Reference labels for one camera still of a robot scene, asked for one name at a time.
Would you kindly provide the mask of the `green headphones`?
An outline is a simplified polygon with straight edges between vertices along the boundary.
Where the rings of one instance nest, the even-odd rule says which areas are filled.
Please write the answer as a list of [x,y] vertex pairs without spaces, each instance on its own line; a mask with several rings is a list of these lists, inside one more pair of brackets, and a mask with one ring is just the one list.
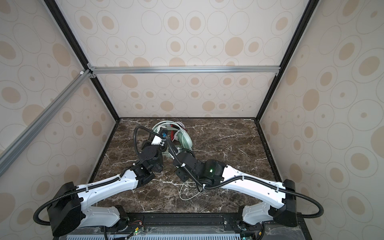
[[195,154],[192,151],[193,142],[188,132],[185,134],[182,134],[179,132],[171,131],[169,128],[169,121],[162,121],[157,123],[156,125],[153,126],[152,131],[155,133],[158,133],[158,129],[160,127],[166,128],[168,130],[168,133],[170,133],[170,138],[172,142],[179,143],[178,145],[175,144],[175,147],[177,148],[178,153],[185,152],[195,156]]

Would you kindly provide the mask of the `white black headphones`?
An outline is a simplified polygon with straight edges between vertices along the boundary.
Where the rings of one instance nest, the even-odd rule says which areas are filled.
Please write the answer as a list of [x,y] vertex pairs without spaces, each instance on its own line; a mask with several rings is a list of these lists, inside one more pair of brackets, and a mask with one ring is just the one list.
[[179,132],[182,134],[187,133],[187,130],[185,129],[185,125],[181,122],[169,121],[169,128],[171,131]]

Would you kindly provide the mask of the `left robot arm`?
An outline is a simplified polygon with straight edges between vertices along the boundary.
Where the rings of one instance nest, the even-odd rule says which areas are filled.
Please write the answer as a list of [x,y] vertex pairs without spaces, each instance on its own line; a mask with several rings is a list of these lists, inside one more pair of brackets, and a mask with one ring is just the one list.
[[104,218],[105,225],[114,226],[121,220],[122,212],[116,207],[98,208],[94,204],[116,194],[140,188],[155,178],[164,167],[163,152],[166,150],[168,130],[164,127],[154,132],[143,126],[134,129],[150,134],[142,150],[136,150],[138,161],[121,174],[98,182],[75,186],[73,182],[61,186],[55,197],[38,207],[33,220],[41,226],[50,226],[54,237],[67,235],[77,228],[93,227]]

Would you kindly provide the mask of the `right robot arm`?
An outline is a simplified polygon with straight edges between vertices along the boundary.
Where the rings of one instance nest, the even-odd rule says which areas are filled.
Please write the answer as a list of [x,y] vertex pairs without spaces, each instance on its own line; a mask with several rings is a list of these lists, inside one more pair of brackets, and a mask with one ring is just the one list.
[[[260,203],[245,206],[240,211],[242,222],[255,225],[259,222],[275,221],[286,227],[296,227],[298,219],[315,219],[324,214],[323,206],[313,198],[297,193],[291,180],[273,182],[245,174],[223,162],[207,160],[201,162],[190,152],[170,152],[176,173],[185,182],[193,180],[198,190],[226,189],[260,200]],[[297,199],[303,199],[318,208],[314,214],[299,214]]]

